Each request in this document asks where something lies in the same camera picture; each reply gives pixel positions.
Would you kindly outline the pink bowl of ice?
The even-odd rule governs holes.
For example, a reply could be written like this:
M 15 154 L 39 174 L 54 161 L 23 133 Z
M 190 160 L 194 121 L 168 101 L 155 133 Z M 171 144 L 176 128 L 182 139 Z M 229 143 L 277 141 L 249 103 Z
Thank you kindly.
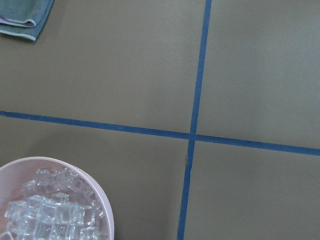
M 106 193 L 98 182 L 77 166 L 44 156 L 25 157 L 11 161 L 0 167 L 0 230 L 4 231 L 8 222 L 5 217 L 8 202 L 23 198 L 21 193 L 23 183 L 30 181 L 38 169 L 52 168 L 57 170 L 64 167 L 78 173 L 91 186 L 101 202 L 103 212 L 106 215 L 106 224 L 109 231 L 108 238 L 113 240 L 115 238 L 115 223 L 112 207 Z

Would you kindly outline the grey folded cloth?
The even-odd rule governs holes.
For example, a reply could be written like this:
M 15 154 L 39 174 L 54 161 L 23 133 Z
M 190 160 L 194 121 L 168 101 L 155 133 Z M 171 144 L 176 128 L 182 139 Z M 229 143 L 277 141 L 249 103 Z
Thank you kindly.
M 0 32 L 36 41 L 47 21 L 53 0 L 2 0 Z

